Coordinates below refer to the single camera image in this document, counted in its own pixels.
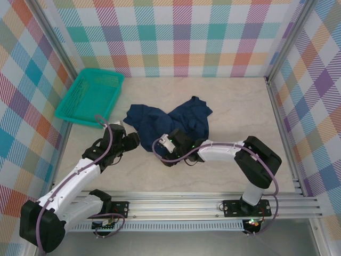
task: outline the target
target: navy blue cloth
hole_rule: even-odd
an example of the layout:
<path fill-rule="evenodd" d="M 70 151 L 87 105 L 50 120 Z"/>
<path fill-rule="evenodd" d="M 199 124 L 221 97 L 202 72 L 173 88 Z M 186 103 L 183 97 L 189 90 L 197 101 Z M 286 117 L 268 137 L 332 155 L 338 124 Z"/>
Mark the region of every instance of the navy blue cloth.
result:
<path fill-rule="evenodd" d="M 189 101 L 166 114 L 159 108 L 146 105 L 131 105 L 127 112 L 125 123 L 133 126 L 139 134 L 141 146 L 148 152 L 152 152 L 152 144 L 163 134 L 170 134 L 176 128 L 183 130 L 193 140 L 208 139 L 207 117 L 212 110 L 206 106 L 206 102 L 193 96 Z M 164 150 L 157 149 L 164 155 Z"/>

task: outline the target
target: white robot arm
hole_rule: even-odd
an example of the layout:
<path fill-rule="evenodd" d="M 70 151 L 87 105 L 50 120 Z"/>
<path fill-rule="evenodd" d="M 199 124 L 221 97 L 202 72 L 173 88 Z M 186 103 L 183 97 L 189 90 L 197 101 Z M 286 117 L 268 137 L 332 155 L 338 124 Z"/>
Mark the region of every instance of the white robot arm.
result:
<path fill-rule="evenodd" d="M 109 129 L 113 134 L 113 143 L 105 154 L 110 145 Z M 79 222 L 98 213 L 112 213 L 111 197 L 99 190 L 90 192 L 81 202 L 71 204 L 91 180 L 113 164 L 116 157 L 122 157 L 124 152 L 133 150 L 140 144 L 137 133 L 126 135 L 121 125 L 110 124 L 109 129 L 105 130 L 102 139 L 85 150 L 82 159 L 57 186 L 38 201 L 28 200 L 22 206 L 19 229 L 22 238 L 38 245 L 36 226 L 39 223 L 41 246 L 45 252 L 51 252 L 61 243 L 65 233 Z"/>
<path fill-rule="evenodd" d="M 37 245 L 36 223 L 38 215 L 47 201 L 50 202 L 42 215 L 39 229 L 42 247 L 45 252 L 53 251 L 61 243 L 65 233 L 84 219 L 98 213 L 112 213 L 111 197 L 99 190 L 90 192 L 83 201 L 71 204 L 91 180 L 100 175 L 107 166 L 113 164 L 116 157 L 121 157 L 123 152 L 133 150 L 139 145 L 140 141 L 137 133 L 125 136 L 123 126 L 117 124 L 110 124 L 110 128 L 114 134 L 114 143 L 104 158 L 79 172 L 80 169 L 91 164 L 105 152 L 109 144 L 107 130 L 103 139 L 97 140 L 83 153 L 82 159 L 63 181 L 37 202 L 27 201 L 22 206 L 19 231 L 22 238 Z M 187 155 L 186 159 L 197 162 L 236 161 L 250 184 L 240 201 L 232 202 L 231 208 L 235 207 L 236 209 L 233 213 L 238 215 L 234 217 L 251 216 L 255 212 L 259 212 L 258 207 L 263 191 L 269 187 L 272 181 L 263 166 L 238 146 L 249 148 L 256 153 L 266 163 L 273 175 L 276 174 L 281 164 L 279 156 L 256 137 L 248 137 L 245 141 L 234 143 L 213 142 L 206 139 L 192 141 L 181 130 L 175 130 L 170 135 L 165 134 L 162 136 L 158 142 L 168 150 L 168 154 L 162 159 L 167 166 L 176 164 L 185 155 Z M 59 187 L 59 191 L 54 195 L 54 192 Z"/>

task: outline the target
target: table surface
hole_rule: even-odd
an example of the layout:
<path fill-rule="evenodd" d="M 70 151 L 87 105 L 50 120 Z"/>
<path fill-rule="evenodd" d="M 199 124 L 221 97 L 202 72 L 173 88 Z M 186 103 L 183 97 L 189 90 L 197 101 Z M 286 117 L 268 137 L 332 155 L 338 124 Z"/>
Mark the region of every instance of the table surface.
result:
<path fill-rule="evenodd" d="M 109 123 L 123 120 L 131 104 L 158 107 L 168 113 L 193 95 L 206 101 L 213 111 L 208 117 L 210 140 L 234 142 L 249 135 L 258 137 L 282 158 L 275 176 L 280 192 L 295 191 L 263 78 L 126 78 Z M 132 126 L 124 126 L 127 133 L 135 131 Z M 102 129 L 73 124 L 56 182 L 102 136 Z M 235 162 L 197 163 L 192 167 L 181 162 L 166 167 L 139 146 L 124 153 L 119 164 L 108 167 L 84 190 L 243 192 L 247 184 Z M 273 184 L 269 191 L 274 191 Z"/>

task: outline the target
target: teal plastic basket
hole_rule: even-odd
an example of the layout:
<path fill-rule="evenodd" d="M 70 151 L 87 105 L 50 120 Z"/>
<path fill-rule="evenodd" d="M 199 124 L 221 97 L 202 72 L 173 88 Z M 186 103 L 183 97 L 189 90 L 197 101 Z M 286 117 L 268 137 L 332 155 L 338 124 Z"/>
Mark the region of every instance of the teal plastic basket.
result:
<path fill-rule="evenodd" d="M 102 127 L 96 122 L 99 114 L 108 119 L 121 94 L 124 75 L 101 69 L 83 69 L 64 99 L 55 116 L 73 123 Z"/>

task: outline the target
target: colorful checkered pattern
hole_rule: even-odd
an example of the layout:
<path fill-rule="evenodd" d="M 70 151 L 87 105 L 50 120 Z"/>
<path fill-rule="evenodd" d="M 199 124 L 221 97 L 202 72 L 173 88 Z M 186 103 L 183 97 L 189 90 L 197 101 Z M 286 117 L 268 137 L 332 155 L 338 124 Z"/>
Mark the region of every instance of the colorful checkered pattern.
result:
<path fill-rule="evenodd" d="M 24 0 L 0 0 L 0 255 L 18 255 L 20 209 L 45 193 L 66 123 L 54 111 L 72 84 Z"/>
<path fill-rule="evenodd" d="M 289 23 L 286 31 L 284 32 L 284 34 L 283 34 L 283 36 L 282 36 L 282 38 L 280 40 L 280 43 L 277 46 L 275 54 L 273 55 L 273 57 L 272 57 L 272 59 L 270 61 L 270 65 L 268 66 L 267 71 L 266 71 L 266 76 L 268 76 L 268 74 L 270 73 L 270 71 L 271 71 L 271 69 L 273 67 L 273 64 L 275 63 L 275 61 L 276 61 L 276 59 L 278 57 L 278 54 L 281 52 L 281 50 L 282 50 L 282 48 L 284 46 L 284 43 L 286 42 L 288 36 L 290 35 L 291 30 L 293 29 L 294 24 L 295 24 L 298 16 L 300 15 L 302 7 L 304 6 L 305 2 L 306 2 L 306 0 L 300 0 L 299 1 L 299 4 L 296 7 L 295 13 L 291 17 L 290 23 Z"/>
<path fill-rule="evenodd" d="M 53 0 L 78 66 L 131 76 L 264 76 L 292 0 Z M 65 43 L 61 27 L 73 45 Z"/>
<path fill-rule="evenodd" d="M 305 187 L 341 249 L 340 0 L 318 2 L 273 89 Z"/>

